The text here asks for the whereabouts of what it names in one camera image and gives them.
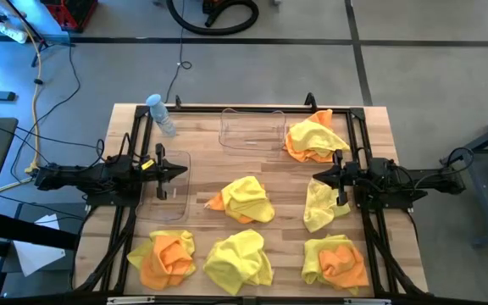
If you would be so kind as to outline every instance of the black metal frame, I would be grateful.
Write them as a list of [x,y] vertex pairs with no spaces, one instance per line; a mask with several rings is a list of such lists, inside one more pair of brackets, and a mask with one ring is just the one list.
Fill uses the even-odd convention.
[[[350,138],[350,143],[349,146],[352,150],[352,160],[359,162],[359,155],[358,155],[358,142],[357,142],[357,136],[355,132],[355,122],[354,120],[356,119],[358,122],[358,128],[360,130],[360,133],[362,135],[362,142],[363,146],[362,149],[364,150],[365,154],[365,160],[368,161],[372,158],[372,149],[370,146],[370,140],[369,140],[369,134],[368,134],[368,128],[366,125],[366,118],[364,115],[364,109],[363,108],[332,108],[332,107],[319,107],[316,103],[316,100],[313,96],[312,93],[309,93],[306,96],[306,100],[304,103],[304,107],[261,107],[261,106],[231,106],[233,109],[238,110],[238,111],[246,111],[246,112],[258,112],[258,113],[270,113],[275,110],[281,110],[286,114],[313,114],[319,110],[326,110],[326,109],[331,109],[333,111],[333,114],[341,114],[346,117],[347,120],[347,128],[348,128],[348,134]],[[190,105],[190,106],[185,106],[182,104],[182,101],[180,100],[180,97],[176,96],[176,102],[174,105],[167,105],[167,109],[171,113],[220,113],[224,109],[226,109],[226,106],[209,106],[209,105]],[[152,125],[153,125],[153,118],[149,115],[149,107],[148,106],[137,106],[135,110],[135,117],[133,120],[133,126],[131,129],[131,134],[130,134],[130,146],[128,149],[128,155],[132,156],[133,152],[136,149],[136,143],[137,143],[137,138],[138,138],[138,132],[139,132],[139,126],[143,118],[147,119],[146,122],[146,128],[145,128],[145,133],[144,137],[142,139],[142,147],[141,147],[141,155],[146,155],[147,150],[148,150],[148,145],[150,142],[150,135],[151,135],[151,130],[152,130]],[[358,206],[363,206],[364,202],[357,202]],[[123,207],[117,207],[116,208],[116,213],[114,214],[114,222],[113,222],[113,227],[112,231],[110,234],[110,242],[108,244],[108,253],[107,256],[111,252],[116,253],[119,250],[117,240],[119,237],[121,237],[124,232],[122,231],[121,233],[119,232],[120,226],[121,226],[121,220],[123,217],[124,213],[124,208]],[[388,253],[391,254],[391,250],[389,248],[389,242],[387,238],[387,229],[385,227],[385,216],[383,214],[383,208],[376,208],[374,210],[374,214],[376,215],[377,218],[377,223],[378,223],[378,228],[379,228],[379,234],[380,234],[380,239],[385,248],[387,249]],[[365,219],[370,219],[369,216],[369,211],[366,208],[361,208],[361,215],[363,216],[363,227],[364,226],[364,220]],[[126,258],[126,253],[130,251],[131,247],[131,241],[132,241],[132,232],[135,229],[135,222],[136,222],[136,215],[134,213],[130,213],[129,218],[127,219],[126,226],[129,226],[130,234],[128,233],[128,236],[125,239],[125,244],[124,244],[124,255],[122,255],[122,259],[120,262],[120,267],[119,267],[119,273],[118,273],[118,279],[116,282],[116,285],[114,287],[114,291],[123,293],[124,291],[124,285],[125,285],[125,277],[127,274],[127,269],[129,266],[129,263]],[[367,245],[367,251],[369,253],[369,266],[370,266],[370,276],[372,279],[372,285],[374,288],[374,291],[385,291],[383,286],[380,283],[380,272],[378,269],[378,263],[377,263],[377,258],[375,255],[374,251],[374,242],[373,242],[373,237],[372,237],[372,232],[367,232],[365,230],[365,240],[366,240],[366,245]],[[110,276],[112,274],[112,263],[110,263],[105,270],[103,270],[103,277],[101,281],[101,291],[110,291],[109,290],[109,282],[110,282]],[[387,278],[389,280],[389,291],[390,292],[398,292],[397,289],[397,280],[394,276],[394,274],[391,272],[391,268],[387,268]],[[93,282],[90,279],[87,281],[88,287],[87,291],[91,291],[97,282]]]
[[[171,113],[219,113],[223,111],[225,106],[215,105],[183,105],[182,101],[176,96],[176,103],[174,105],[167,105]],[[306,98],[304,106],[286,106],[286,107],[270,107],[270,106],[231,106],[231,108],[239,111],[270,113],[276,110],[281,110],[286,114],[313,114],[318,110],[331,109],[333,114],[344,115],[347,119],[347,128],[349,134],[349,146],[352,149],[352,160],[361,165],[361,158],[359,152],[363,150],[364,161],[369,164],[372,158],[372,149],[370,146],[369,133],[366,125],[366,118],[363,108],[332,108],[332,107],[318,107],[312,93],[309,93]],[[137,106],[135,111],[135,118],[131,131],[131,141],[128,149],[128,154],[132,155],[135,151],[138,131],[141,121],[146,118],[146,129],[142,139],[141,155],[146,155],[148,144],[150,142],[151,129],[153,125],[153,118],[149,115],[148,106]],[[358,146],[356,126],[357,123],[361,137],[362,146]],[[359,186],[355,186],[355,193],[359,192]],[[376,302],[393,304],[488,304],[488,302],[466,301],[442,297],[434,297],[430,294],[425,294],[413,285],[412,281],[403,273],[396,260],[391,255],[389,242],[387,238],[387,230],[385,224],[385,215],[383,214],[383,207],[368,207],[366,202],[360,200],[360,196],[354,196],[358,207],[360,207],[363,218],[363,230],[365,234],[365,241],[367,253],[369,258],[370,278],[372,287],[374,289],[374,298],[368,299],[366,302],[375,300]],[[377,227],[376,231],[372,225],[370,213],[376,216]],[[97,266],[95,271],[88,277],[86,282],[76,288],[72,292],[42,296],[42,297],[28,297],[20,299],[22,304],[51,304],[54,302],[61,303],[88,303],[88,304],[106,304],[108,297],[124,297],[125,277],[129,263],[126,259],[126,253],[130,251],[133,232],[135,230],[136,215],[135,209],[130,209],[130,215],[127,219],[124,228],[120,231],[121,220],[124,213],[123,207],[116,208],[114,215],[114,223],[110,236],[110,243],[108,252]],[[124,246],[124,253],[121,258],[119,266],[119,274],[117,282],[113,290],[108,289],[110,275],[112,274],[112,263],[116,253]],[[380,272],[378,268],[378,261],[375,250],[378,250],[385,260],[386,273],[388,279],[389,290],[386,291],[380,281]],[[93,291],[97,282],[102,279],[101,290]],[[407,294],[400,294],[397,288],[397,281],[404,287]],[[319,304],[319,303],[351,303],[351,299],[341,297],[215,297],[215,296],[144,296],[149,298],[148,301],[157,304],[203,304],[213,305],[218,303],[234,303],[239,305],[255,305],[255,304]],[[0,304],[14,303],[13,299],[0,299]]]

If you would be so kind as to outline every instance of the black table leg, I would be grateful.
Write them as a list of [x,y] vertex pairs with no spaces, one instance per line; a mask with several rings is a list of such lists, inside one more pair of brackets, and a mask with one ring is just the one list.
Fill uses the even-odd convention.
[[35,225],[0,214],[0,237],[13,241],[26,241],[37,245],[75,249],[76,234]]

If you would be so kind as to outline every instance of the white paper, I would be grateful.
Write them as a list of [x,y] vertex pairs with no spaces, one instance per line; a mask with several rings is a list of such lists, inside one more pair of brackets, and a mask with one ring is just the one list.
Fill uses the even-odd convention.
[[[36,223],[51,221],[39,225],[44,225],[48,228],[59,230],[59,222],[53,221],[57,219],[58,216],[56,216],[56,214],[52,214],[40,218],[36,221]],[[28,276],[49,263],[65,256],[64,249],[39,246],[23,241],[13,241],[13,243],[14,247],[16,248],[16,252],[18,253],[18,260],[20,261],[20,267],[22,267],[24,276]]]

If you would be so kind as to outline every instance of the plastic water bottle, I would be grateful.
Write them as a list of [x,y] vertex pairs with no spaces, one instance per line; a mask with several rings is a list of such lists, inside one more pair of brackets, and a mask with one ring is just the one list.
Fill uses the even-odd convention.
[[176,136],[176,129],[173,121],[170,120],[169,111],[161,102],[159,94],[152,94],[146,99],[146,105],[150,106],[150,115],[158,123],[159,128],[166,136]]

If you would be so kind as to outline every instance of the red equipment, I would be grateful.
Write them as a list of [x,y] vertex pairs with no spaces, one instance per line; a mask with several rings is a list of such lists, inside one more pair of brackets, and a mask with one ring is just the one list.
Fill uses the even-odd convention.
[[41,0],[61,31],[81,33],[97,6],[97,0]]

